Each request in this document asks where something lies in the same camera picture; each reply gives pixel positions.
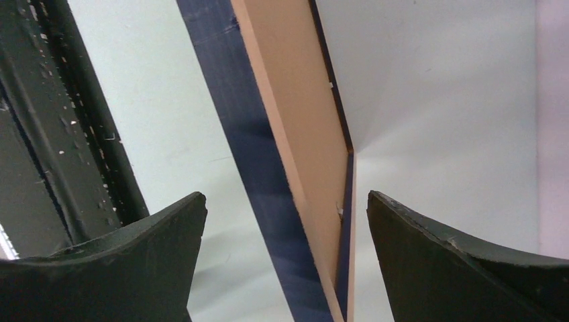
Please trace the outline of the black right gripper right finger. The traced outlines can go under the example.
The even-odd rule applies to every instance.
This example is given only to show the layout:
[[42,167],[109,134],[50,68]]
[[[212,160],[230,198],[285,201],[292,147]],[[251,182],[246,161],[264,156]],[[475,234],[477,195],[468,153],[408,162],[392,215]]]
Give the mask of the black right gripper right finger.
[[474,237],[378,191],[367,218],[395,321],[567,321],[568,261]]

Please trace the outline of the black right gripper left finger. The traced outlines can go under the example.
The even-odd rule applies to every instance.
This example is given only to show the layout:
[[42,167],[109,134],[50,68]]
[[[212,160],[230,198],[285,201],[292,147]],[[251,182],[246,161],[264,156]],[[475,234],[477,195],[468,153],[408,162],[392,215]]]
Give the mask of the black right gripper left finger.
[[1,261],[2,321],[189,321],[206,198],[48,257]]

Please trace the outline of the wooden picture frame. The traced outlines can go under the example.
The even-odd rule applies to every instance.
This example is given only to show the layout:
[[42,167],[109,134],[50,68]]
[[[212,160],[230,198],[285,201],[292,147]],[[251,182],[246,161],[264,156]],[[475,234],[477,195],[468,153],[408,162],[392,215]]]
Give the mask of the wooden picture frame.
[[292,316],[331,321],[234,9],[229,1],[178,6]]

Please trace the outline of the brown cardboard backing board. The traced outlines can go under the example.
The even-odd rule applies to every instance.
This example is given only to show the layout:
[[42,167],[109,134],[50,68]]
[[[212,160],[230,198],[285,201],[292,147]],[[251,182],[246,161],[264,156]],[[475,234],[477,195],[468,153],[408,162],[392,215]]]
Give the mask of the brown cardboard backing board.
[[348,151],[310,4],[233,7],[317,267],[335,282]]

